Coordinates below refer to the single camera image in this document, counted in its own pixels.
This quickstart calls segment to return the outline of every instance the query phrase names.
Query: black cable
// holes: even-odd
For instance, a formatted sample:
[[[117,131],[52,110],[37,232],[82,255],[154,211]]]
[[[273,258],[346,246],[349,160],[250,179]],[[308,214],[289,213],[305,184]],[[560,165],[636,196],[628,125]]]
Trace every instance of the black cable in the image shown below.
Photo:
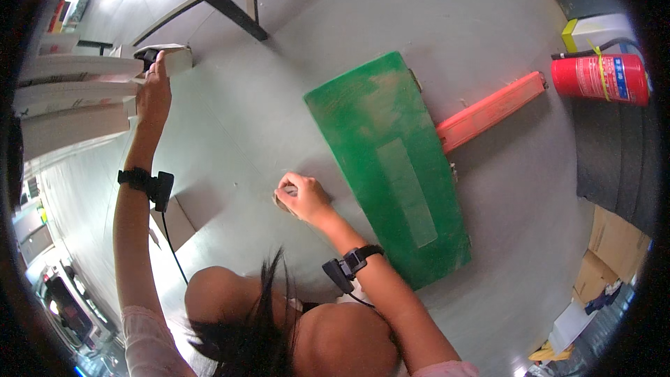
[[[179,259],[177,259],[177,254],[174,253],[174,249],[172,248],[172,242],[170,241],[170,236],[168,235],[168,225],[165,223],[165,213],[161,213],[161,216],[163,217],[163,229],[165,229],[165,240],[167,240],[167,244],[170,245],[170,250],[172,251],[172,256],[174,256],[174,262],[177,263],[177,266],[179,266],[179,272],[181,272],[181,276],[184,278],[184,282],[186,285],[188,285],[188,280],[186,279],[186,274],[184,274],[184,270],[181,269],[181,264],[179,263]]]
[[[617,44],[627,44],[627,45],[632,45],[634,46],[638,51],[642,52],[640,50],[640,45],[636,43],[635,41],[631,40],[630,38],[626,37],[618,37],[613,40],[609,40],[605,44],[600,46],[601,51],[605,51],[611,46],[615,46]],[[561,60],[561,59],[573,59],[577,57],[588,57],[590,55],[595,55],[596,52],[593,50],[586,50],[586,51],[578,51],[576,53],[557,53],[557,54],[552,54],[551,59],[552,60]]]
[[[360,304],[363,304],[363,305],[365,305],[365,306],[368,306],[368,307],[370,307],[371,309],[374,308],[373,305],[371,305],[370,303],[365,303],[363,300],[361,300],[360,298],[356,297],[356,296],[353,295],[352,293],[347,293],[347,295],[348,295],[349,297],[353,298],[354,300],[358,301]]]

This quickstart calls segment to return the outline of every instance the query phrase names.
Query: woman's left arm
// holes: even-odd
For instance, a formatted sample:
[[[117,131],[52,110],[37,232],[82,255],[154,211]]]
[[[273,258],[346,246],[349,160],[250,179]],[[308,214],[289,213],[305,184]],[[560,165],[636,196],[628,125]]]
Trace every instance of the woman's left arm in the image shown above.
[[[123,165],[125,171],[138,167],[151,172],[172,101],[163,57],[161,51],[137,95],[137,130]],[[113,242],[121,310],[140,306],[163,318],[149,260],[149,199],[144,191],[132,189],[127,183],[119,187]]]

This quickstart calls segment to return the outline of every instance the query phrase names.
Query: red fire extinguisher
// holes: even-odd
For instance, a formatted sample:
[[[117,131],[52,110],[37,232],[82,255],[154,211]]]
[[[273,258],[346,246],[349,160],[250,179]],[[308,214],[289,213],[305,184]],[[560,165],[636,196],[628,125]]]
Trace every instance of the red fire extinguisher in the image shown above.
[[[600,54],[600,48],[597,53],[553,54],[551,77],[556,91],[567,96],[647,106],[649,88],[640,57],[636,54]],[[579,57],[575,54],[591,55]]]

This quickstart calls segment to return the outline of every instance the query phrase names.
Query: fire extinguisher label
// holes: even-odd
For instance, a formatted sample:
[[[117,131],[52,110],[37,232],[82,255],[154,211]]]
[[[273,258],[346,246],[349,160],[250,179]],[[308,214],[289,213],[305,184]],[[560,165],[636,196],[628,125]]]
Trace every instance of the fire extinguisher label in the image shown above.
[[[577,82],[583,96],[605,97],[602,90],[598,57],[576,59]],[[624,63],[620,57],[602,56],[602,71],[605,76],[607,94],[616,99],[628,100]]]
[[[619,97],[628,100],[628,89],[626,88],[626,75],[624,73],[624,62],[620,57],[615,57],[615,79],[616,88],[619,89]]]

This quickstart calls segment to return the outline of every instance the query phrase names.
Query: pink lace sleeve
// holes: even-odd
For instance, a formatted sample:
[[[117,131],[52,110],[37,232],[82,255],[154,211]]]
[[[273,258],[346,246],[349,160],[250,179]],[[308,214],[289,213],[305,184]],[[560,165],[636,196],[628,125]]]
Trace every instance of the pink lace sleeve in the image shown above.
[[[131,377],[196,377],[179,354],[163,317],[129,306],[123,309],[121,322]]]
[[[412,377],[479,377],[479,370],[469,362],[447,361],[423,367]]]

